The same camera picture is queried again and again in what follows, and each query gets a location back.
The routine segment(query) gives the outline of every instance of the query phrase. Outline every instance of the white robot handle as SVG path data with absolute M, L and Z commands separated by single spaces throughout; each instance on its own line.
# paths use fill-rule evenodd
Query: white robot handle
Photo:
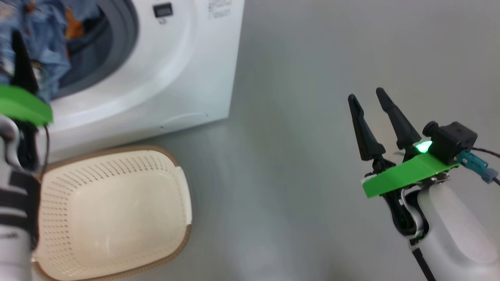
M 19 227 L 0 225 L 0 280 L 30 281 L 30 234 Z
M 500 280 L 494 241 L 448 186 L 439 183 L 418 194 L 429 231 L 414 246 L 436 281 Z

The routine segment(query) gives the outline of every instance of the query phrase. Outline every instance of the laundry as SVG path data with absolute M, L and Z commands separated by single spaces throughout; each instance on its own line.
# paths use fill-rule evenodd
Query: laundry
M 66 27 L 66 40 L 72 40 L 76 38 L 80 38 L 85 35 L 84 24 L 81 21 L 75 19 L 73 15 L 73 11 L 70 8 L 66 8 L 66 18 L 67 18 L 67 27 Z
M 95 0 L 0 0 L 0 84 L 13 74 L 11 36 L 21 31 L 38 81 L 37 96 L 49 103 L 59 80 L 71 69 L 67 51 L 67 9 L 75 21 L 98 17 Z

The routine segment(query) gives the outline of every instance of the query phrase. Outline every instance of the green led light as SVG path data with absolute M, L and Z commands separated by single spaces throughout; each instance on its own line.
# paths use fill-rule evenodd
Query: green led light
M 415 147 L 420 151 L 421 153 L 426 153 L 429 150 L 429 147 L 433 144 L 431 140 L 424 141 L 420 144 L 417 144 Z

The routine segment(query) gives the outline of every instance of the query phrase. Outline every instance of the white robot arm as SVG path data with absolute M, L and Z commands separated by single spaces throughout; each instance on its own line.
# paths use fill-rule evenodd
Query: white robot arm
M 40 183 L 19 165 L 19 131 L 3 115 L 0 136 L 0 280 L 30 281 L 31 255 L 38 241 Z
M 436 183 L 422 189 L 417 199 L 428 223 L 428 233 L 411 249 L 417 255 L 420 251 L 430 269 L 430 272 L 424 270 L 426 275 L 430 273 L 427 279 L 500 280 L 495 243 L 451 188 Z
M 434 121 L 423 134 L 431 137 L 424 149 L 421 137 L 382 88 L 376 90 L 389 115 L 397 146 L 406 151 L 403 164 L 384 159 L 384 146 L 368 127 L 356 97 L 349 96 L 354 132 L 361 159 L 373 160 L 365 176 L 367 197 L 384 198 L 396 230 L 408 239 L 413 256 L 428 281 L 500 281 L 500 259 L 495 243 L 458 196 L 445 185 L 448 170 L 462 165 L 486 183 L 498 172 L 471 153 L 478 135 L 458 122 L 439 127 Z

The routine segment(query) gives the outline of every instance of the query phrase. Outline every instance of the orange cloth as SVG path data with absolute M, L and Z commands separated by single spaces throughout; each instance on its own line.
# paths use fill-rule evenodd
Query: orange cloth
M 35 5 L 33 4 L 33 2 L 31 4 L 26 5 L 26 10 L 28 11 L 28 13 L 31 13 L 35 10 Z
M 73 12 L 71 11 L 70 7 L 66 7 L 66 18 L 66 40 L 79 38 L 85 35 L 84 25 L 82 24 L 82 22 L 77 21 L 75 17 L 73 17 Z

